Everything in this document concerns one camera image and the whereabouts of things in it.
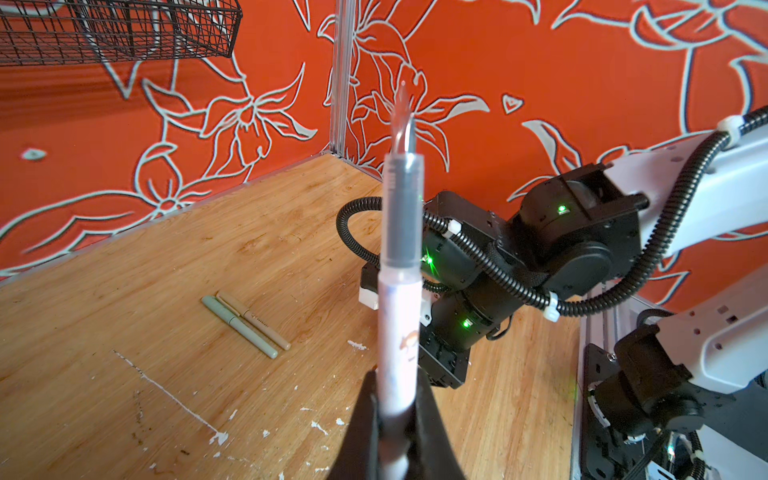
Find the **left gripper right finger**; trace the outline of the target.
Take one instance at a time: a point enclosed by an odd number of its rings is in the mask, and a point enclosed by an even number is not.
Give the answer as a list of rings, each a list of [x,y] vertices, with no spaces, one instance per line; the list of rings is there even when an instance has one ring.
[[[465,479],[426,373],[417,370],[413,419],[413,478]]]

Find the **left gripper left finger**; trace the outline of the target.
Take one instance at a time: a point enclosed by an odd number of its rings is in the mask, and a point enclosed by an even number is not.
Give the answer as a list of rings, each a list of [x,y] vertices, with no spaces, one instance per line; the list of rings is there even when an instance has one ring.
[[[378,478],[379,417],[376,372],[366,373],[343,442],[327,479]]]

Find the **light green pen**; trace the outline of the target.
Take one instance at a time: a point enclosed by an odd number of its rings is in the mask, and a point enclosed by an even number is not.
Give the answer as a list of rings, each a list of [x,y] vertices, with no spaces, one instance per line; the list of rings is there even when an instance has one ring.
[[[201,302],[209,311],[216,315],[225,324],[234,329],[239,335],[241,335],[267,357],[270,359],[275,359],[278,357],[278,351],[272,345],[270,345],[262,336],[253,331],[250,327],[246,326],[238,315],[236,315],[233,311],[221,303],[216,297],[204,296],[201,298]]]

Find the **tan pen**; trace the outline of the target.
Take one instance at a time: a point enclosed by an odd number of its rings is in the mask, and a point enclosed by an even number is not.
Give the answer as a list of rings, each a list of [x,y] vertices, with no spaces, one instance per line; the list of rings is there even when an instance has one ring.
[[[289,341],[283,338],[276,330],[261,321],[252,312],[249,306],[245,305],[233,295],[223,290],[219,290],[215,297],[225,306],[235,312],[239,317],[246,320],[251,326],[255,327],[258,332],[264,334],[269,340],[279,346],[282,350],[288,351],[291,348],[291,343]]]

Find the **pink pen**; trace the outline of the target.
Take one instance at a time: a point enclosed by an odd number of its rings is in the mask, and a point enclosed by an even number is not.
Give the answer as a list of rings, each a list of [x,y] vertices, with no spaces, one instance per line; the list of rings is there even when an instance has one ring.
[[[409,87],[400,81],[384,161],[378,273],[378,474],[403,479],[411,441],[406,430],[416,398],[423,277],[424,157],[417,152]]]

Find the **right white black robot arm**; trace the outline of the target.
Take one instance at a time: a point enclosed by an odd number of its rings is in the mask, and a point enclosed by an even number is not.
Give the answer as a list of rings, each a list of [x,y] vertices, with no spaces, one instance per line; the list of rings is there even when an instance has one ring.
[[[437,294],[419,364],[456,388],[471,347],[531,306],[550,321],[608,311],[670,254],[767,219],[767,112],[618,162],[544,180],[509,220],[445,191],[425,212],[423,269]],[[699,429],[767,370],[767,270],[698,306],[662,311],[619,340],[607,368],[585,366],[582,467],[593,479],[644,477],[685,436],[687,479],[706,475]]]

